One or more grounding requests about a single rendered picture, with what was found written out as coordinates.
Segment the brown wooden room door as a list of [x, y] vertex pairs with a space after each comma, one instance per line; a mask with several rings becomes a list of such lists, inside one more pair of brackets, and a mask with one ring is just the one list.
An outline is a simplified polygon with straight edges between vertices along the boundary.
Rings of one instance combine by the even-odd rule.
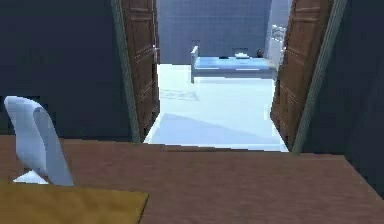
[[159, 95], [153, 45], [156, 0], [121, 0], [130, 79], [136, 107], [139, 142], [147, 137], [159, 114]]
[[293, 0], [270, 117], [292, 150], [333, 0]]

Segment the pale blue low table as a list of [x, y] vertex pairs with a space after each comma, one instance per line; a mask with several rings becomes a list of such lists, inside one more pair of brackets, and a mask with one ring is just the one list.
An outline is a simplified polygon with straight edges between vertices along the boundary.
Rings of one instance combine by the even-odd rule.
[[206, 57], [199, 55], [199, 47], [191, 51], [190, 81], [195, 77], [277, 79], [277, 68], [265, 58]]

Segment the yellow floor cloth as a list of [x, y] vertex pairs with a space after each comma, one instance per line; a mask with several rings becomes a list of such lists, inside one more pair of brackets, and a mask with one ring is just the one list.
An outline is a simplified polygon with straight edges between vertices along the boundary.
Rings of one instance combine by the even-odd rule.
[[139, 224], [148, 194], [0, 183], [0, 224]]

